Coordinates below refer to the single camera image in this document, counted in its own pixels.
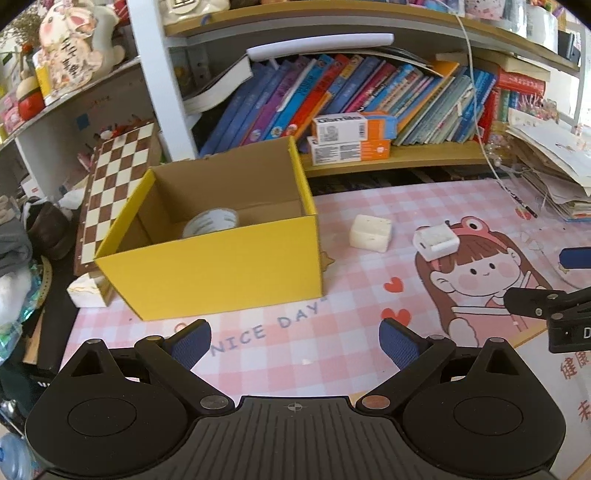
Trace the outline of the stack of papers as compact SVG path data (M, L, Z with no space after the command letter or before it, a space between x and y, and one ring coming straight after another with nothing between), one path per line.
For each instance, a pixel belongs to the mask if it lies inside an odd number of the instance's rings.
M521 162L522 176L541 195L542 204L563 220L590 220L590 144L552 120L511 108L508 143Z

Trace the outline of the clear packing tape roll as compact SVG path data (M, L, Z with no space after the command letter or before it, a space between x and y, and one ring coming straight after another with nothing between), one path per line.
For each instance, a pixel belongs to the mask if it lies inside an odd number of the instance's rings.
M238 212L232 209L215 208L204 211L185 225L182 238L211 234L233 229L238 225Z

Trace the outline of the white foam cube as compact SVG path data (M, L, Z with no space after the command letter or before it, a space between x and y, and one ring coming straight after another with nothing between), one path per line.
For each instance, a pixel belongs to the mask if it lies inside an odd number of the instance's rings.
M359 214L349 230L349 246L384 253L389 248L392 235L391 220Z

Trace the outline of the white charger block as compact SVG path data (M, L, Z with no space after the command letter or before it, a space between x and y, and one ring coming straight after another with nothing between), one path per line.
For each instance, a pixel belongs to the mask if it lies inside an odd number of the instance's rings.
M460 247L460 239L446 223L422 227L415 231L413 245L421 257L432 262L455 254Z

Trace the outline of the red round doll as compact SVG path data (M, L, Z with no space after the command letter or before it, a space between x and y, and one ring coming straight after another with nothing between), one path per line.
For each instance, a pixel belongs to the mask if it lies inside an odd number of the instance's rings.
M23 121L31 120L45 108L41 88L34 76L29 76L19 83L16 98L19 115Z

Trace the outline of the decorative chinese hanging plaque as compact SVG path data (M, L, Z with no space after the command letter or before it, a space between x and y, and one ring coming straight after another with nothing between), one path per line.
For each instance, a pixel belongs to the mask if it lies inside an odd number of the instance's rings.
M40 63L48 68L52 92L61 97L87 84L102 65L102 54L91 40L97 19L86 7L56 1L40 29Z

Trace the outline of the upper orange white toothpaste box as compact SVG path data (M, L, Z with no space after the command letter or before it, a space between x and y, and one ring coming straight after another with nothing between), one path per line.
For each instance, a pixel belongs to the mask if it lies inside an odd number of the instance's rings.
M311 136L318 145L394 140L397 134L397 118L381 111L326 114L311 124Z

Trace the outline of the white bookshelf frame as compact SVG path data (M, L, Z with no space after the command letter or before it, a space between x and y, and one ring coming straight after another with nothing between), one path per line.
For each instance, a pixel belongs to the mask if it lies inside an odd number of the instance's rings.
M510 31L469 18L417 6L374 1L294 1L216 12L163 25L154 1L128 4L142 73L163 144L172 160L197 156L194 127L170 59L173 48L187 48L204 70L225 68L250 47L304 37L391 33L394 45L428 57L433 52L472 46L516 55L580 78L582 61L570 62Z

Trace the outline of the yellow cardboard box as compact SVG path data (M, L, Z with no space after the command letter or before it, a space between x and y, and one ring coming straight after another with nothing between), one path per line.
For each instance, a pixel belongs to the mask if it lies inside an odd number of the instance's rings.
M238 225L182 238L215 208L238 212ZM318 213L294 140L149 169L95 263L144 321L321 297Z

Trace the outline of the brown white chessboard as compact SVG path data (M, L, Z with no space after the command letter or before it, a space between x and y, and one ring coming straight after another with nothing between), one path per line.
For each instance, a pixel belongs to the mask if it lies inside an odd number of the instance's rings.
M154 121L106 133L104 137L93 156L81 205L74 258L76 276L95 269L94 257L111 225L146 171L161 160Z

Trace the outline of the thick white lying book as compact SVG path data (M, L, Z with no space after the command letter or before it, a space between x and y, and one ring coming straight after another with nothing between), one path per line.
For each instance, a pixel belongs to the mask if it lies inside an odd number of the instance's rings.
M235 63L209 81L197 94L183 101L185 113L193 115L211 110L224 102L252 76L249 56L242 55Z

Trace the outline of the orange white toothpaste box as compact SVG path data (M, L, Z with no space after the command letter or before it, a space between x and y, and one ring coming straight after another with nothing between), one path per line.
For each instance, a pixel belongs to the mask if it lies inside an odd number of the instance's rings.
M390 156L390 140L355 141L339 144L318 144L308 137L312 163L315 166L336 163L386 160Z
M318 145L394 140L397 134L397 118L381 111L326 114L311 124L311 136Z

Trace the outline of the black pen on mat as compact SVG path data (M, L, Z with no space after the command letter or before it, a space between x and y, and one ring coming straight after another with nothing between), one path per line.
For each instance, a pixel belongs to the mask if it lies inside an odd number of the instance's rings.
M524 201L522 196L518 193L518 184L509 178L500 178L497 180L500 187L510 196L516 204L518 212L526 220L538 219L538 213Z

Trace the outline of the row of leaning books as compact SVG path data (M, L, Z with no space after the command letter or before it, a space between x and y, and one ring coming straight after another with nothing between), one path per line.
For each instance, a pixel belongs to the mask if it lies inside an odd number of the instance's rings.
M315 118L385 112L398 120L394 146L486 143L511 108L553 118L547 70L477 49L440 53L427 62L404 51L349 50L253 62L252 78L205 117L199 152L209 156L254 143L293 138L310 153Z

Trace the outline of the lower orange white toothpaste box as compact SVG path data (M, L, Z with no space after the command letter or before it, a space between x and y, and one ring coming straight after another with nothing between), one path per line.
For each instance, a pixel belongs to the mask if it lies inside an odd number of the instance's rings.
M315 166L336 163L386 160L390 156L390 140L355 141L339 144L318 144L308 137L312 163Z

